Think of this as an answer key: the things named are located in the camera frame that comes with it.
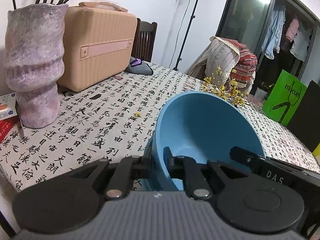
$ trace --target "lamp cord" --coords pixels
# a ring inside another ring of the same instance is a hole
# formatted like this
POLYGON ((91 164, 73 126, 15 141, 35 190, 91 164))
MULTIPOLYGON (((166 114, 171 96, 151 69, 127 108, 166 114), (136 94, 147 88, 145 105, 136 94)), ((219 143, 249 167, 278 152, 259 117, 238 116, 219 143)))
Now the lamp cord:
POLYGON ((188 7, 189 7, 189 4, 190 4, 190 1, 191 1, 191 0, 189 0, 189 2, 188 2, 186 11, 184 12, 184 15, 183 15, 183 18, 182 18, 182 21, 181 21, 180 29, 179 29, 178 35, 177 35, 176 45, 174 46, 174 52, 173 52, 173 55, 172 55, 172 58, 171 58, 171 62, 170 62, 169 68, 170 68, 170 66, 171 66, 171 64, 172 64, 172 60, 173 60, 174 54, 175 54, 176 49, 177 49, 177 43, 178 43, 179 33, 180 33, 181 28, 182 28, 182 23, 183 23, 184 17, 186 16, 186 13, 187 13, 187 11, 188 11, 188 7))

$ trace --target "chair back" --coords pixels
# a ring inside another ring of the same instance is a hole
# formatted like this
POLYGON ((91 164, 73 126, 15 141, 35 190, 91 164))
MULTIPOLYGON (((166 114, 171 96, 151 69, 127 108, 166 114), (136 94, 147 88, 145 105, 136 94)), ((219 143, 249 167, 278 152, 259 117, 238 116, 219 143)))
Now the chair back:
POLYGON ((144 22, 138 18, 136 34, 132 46, 132 57, 143 58, 143 60, 151 62, 156 30, 157 23, 144 22))

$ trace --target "calligraphy tablecloth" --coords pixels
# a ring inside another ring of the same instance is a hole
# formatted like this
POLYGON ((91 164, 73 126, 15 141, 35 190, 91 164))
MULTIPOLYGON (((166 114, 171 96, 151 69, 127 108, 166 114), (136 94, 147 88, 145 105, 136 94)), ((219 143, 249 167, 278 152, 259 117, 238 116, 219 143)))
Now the calligraphy tablecloth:
MULTIPOLYGON (((42 129, 16 124, 0 144, 0 172, 17 191, 81 165, 143 155, 162 106, 202 82, 154 64, 152 76, 122 72, 80 93, 60 90, 57 120, 42 129)), ((320 172, 312 153, 255 106, 240 111, 255 128, 267 156, 320 172)))

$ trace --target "pink jacket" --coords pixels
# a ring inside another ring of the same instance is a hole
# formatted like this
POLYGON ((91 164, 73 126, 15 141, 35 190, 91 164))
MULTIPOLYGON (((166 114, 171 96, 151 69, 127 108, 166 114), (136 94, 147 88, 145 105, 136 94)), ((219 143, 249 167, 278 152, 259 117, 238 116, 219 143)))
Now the pink jacket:
POLYGON ((297 19, 293 19, 292 22, 290 23, 290 26, 289 26, 289 28, 287 30, 286 35, 285 35, 285 37, 290 42, 292 42, 294 37, 296 36, 298 28, 299 28, 299 21, 297 19))

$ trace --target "door frame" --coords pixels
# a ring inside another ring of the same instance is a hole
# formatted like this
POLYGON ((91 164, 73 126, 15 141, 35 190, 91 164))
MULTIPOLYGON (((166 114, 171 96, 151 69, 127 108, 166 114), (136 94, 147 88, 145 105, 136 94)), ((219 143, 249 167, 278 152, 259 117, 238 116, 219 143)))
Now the door frame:
MULTIPOLYGON (((310 42, 310 46, 309 46, 309 49, 308 49, 308 54, 307 54, 306 60, 304 61, 304 64, 303 64, 303 66, 301 68, 301 71, 300 71, 300 74, 299 74, 299 77, 298 77, 298 79, 300 80, 302 75, 303 75, 303 72, 304 72, 304 70, 305 70, 305 68, 307 66, 307 63, 308 63, 308 60, 309 60, 309 57, 310 57, 310 54, 311 54, 311 51, 312 51, 312 47, 313 47, 313 44, 314 44, 315 36, 316 36, 316 29, 317 29, 317 26, 320 25, 320 22, 313 15, 313 13, 309 10, 309 8, 307 8, 305 5, 303 5, 299 0, 291 0, 291 1, 293 2, 292 3, 293 6, 295 6, 299 10, 303 9, 305 13, 307 13, 312 19, 314 19, 314 31, 312 33, 312 38, 311 38, 311 42, 310 42)), ((264 37, 266 35, 268 24, 271 21, 271 13, 272 13, 272 10, 274 8, 275 2, 276 2, 276 0, 271 0, 271 2, 270 2, 270 6, 269 6, 269 11, 268 11, 268 14, 267 14, 266 22, 265 22, 265 24, 263 26, 263 29, 262 29, 261 36, 259 38, 257 47, 256 47, 255 51, 253 52, 257 57, 259 57, 259 55, 260 55, 260 48, 262 46, 264 37)), ((226 21, 228 20, 228 12, 229 12, 230 8, 232 8, 234 6, 234 4, 235 4, 235 0, 227 0, 227 2, 225 4, 225 7, 224 7, 224 10, 223 10, 222 17, 221 17, 220 22, 219 22, 219 26, 218 26, 218 29, 217 29, 217 32, 216 32, 216 36, 218 36, 218 37, 221 36, 223 26, 226 23, 226 21)), ((260 62, 261 61, 258 62, 258 66, 257 66, 256 71, 259 69, 259 66, 260 66, 259 63, 260 62)))

